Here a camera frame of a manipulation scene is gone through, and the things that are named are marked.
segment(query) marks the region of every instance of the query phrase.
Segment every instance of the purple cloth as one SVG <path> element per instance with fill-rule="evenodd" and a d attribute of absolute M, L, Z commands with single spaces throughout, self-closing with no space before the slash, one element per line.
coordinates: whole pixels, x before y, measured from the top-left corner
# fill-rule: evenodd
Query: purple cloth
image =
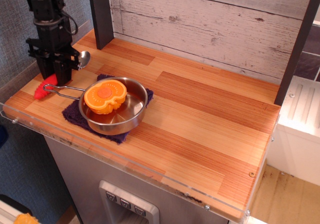
<path fill-rule="evenodd" d="M 104 75 L 104 74 L 100 74 L 97 77 L 97 80 L 102 80 L 108 77 L 112 77 L 111 75 Z M 148 94 L 148 101 L 147 101 L 147 105 L 149 104 L 149 102 L 153 99 L 154 96 L 154 92 L 152 90 L 146 89 L 147 94 Z M 83 129 L 86 129 L 87 131 L 96 134 L 102 138 L 106 138 L 109 140 L 112 140 L 114 142 L 116 142 L 117 144 L 121 144 L 122 142 L 124 142 L 126 139 L 126 136 L 129 134 L 129 132 L 124 133 L 124 134 L 119 134 L 119 135 L 103 135 L 100 133 L 95 132 L 94 130 L 92 130 L 88 123 L 87 120 L 84 119 L 82 117 L 82 115 L 80 114 L 80 110 L 79 110 L 79 100 L 75 100 L 73 101 L 68 107 L 66 107 L 63 111 L 62 114 L 64 116 L 64 118 L 69 121 L 70 123 L 80 126 Z"/>

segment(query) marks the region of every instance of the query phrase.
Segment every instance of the wooden countertop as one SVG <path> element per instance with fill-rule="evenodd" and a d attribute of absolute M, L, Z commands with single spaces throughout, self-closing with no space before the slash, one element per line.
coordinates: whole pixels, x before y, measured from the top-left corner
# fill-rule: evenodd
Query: wooden countertop
<path fill-rule="evenodd" d="M 71 99 L 50 94 L 35 100 L 41 75 L 5 103 L 5 113 L 228 219 L 243 218 L 279 114 L 273 104 L 279 87 L 119 39 L 103 50 L 95 44 L 91 31 L 74 45 L 89 51 L 91 61 L 73 71 L 68 85 L 85 89 L 98 74 L 110 74 L 154 91 L 142 123 L 124 143 L 68 123 L 61 112 Z"/>

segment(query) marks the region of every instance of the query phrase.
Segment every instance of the black frame post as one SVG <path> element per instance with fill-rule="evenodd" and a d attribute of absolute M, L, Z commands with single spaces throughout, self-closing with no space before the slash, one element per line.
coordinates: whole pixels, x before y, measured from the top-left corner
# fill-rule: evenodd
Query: black frame post
<path fill-rule="evenodd" d="M 90 0 L 97 49 L 103 49 L 114 38 L 109 0 Z"/>
<path fill-rule="evenodd" d="M 294 76 L 294 72 L 297 67 L 298 60 L 304 48 L 304 44 L 307 40 L 308 34 L 310 32 L 313 21 L 315 20 L 315 16 L 317 14 L 317 10 L 320 4 L 320 0 L 310 0 L 307 10 L 305 12 L 303 22 L 301 24 L 298 36 L 295 41 L 294 48 L 292 50 L 292 54 L 290 56 L 288 65 L 286 67 L 286 71 L 283 75 L 280 88 L 276 95 L 276 99 L 274 103 L 276 105 L 282 105 L 284 102 L 284 98 L 287 94 L 289 85 L 291 83 L 292 77 Z"/>

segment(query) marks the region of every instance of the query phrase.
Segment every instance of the orange flower-shaped object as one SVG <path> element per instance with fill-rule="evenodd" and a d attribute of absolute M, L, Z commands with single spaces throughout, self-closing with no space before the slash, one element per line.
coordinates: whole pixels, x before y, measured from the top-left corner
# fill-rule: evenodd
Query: orange flower-shaped object
<path fill-rule="evenodd" d="M 96 114 L 109 114 L 126 100 L 127 88 L 118 80 L 104 80 L 84 94 L 86 105 Z"/>
<path fill-rule="evenodd" d="M 26 213 L 18 215 L 13 224 L 39 224 L 39 222 L 35 217 Z"/>

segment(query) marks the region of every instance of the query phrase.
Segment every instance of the silver spoon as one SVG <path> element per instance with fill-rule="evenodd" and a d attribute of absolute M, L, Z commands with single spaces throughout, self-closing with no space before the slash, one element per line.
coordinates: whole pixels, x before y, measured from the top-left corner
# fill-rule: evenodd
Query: silver spoon
<path fill-rule="evenodd" d="M 85 66 L 87 66 L 89 61 L 90 61 L 90 53 L 88 51 L 82 51 L 81 55 L 79 56 L 78 69 L 80 70 Z"/>

